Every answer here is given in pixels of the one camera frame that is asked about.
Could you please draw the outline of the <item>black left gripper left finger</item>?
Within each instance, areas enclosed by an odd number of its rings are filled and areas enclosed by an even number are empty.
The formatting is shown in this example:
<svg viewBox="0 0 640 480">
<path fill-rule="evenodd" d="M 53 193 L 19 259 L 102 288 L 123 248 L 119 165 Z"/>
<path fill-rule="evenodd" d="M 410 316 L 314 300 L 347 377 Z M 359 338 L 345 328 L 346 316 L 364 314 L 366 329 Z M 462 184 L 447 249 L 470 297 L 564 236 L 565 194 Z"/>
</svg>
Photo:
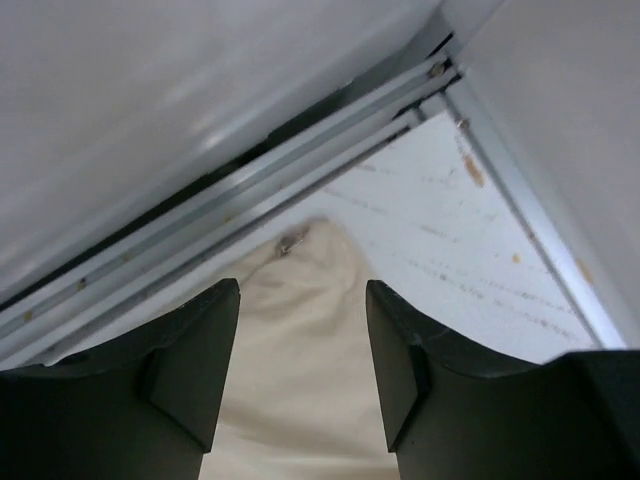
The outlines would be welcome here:
<svg viewBox="0 0 640 480">
<path fill-rule="evenodd" d="M 1 375 L 5 479 L 195 479 L 239 315 L 224 279 L 126 334 Z"/>
</svg>

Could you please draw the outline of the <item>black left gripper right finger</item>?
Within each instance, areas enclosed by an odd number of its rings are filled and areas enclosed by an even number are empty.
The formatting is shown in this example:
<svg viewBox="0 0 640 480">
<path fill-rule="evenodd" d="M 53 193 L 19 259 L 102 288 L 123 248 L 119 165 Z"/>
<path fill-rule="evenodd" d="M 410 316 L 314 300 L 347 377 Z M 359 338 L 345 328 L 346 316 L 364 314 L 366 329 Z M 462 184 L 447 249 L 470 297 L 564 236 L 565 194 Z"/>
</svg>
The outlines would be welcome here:
<svg viewBox="0 0 640 480">
<path fill-rule="evenodd" d="M 388 450 L 404 479 L 635 479 L 639 354 L 537 365 L 421 313 L 385 283 L 366 315 Z"/>
</svg>

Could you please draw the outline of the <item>beige trousers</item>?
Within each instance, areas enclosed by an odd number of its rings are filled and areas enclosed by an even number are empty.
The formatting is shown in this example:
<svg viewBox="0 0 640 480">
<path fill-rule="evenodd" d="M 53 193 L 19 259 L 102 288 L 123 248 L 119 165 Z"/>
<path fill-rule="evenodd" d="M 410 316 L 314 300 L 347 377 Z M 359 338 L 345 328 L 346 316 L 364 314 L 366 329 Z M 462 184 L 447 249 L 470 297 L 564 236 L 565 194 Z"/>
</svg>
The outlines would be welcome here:
<svg viewBox="0 0 640 480">
<path fill-rule="evenodd" d="M 227 266 L 241 302 L 204 479 L 395 479 L 368 336 L 371 270 L 337 224 L 299 224 Z"/>
</svg>

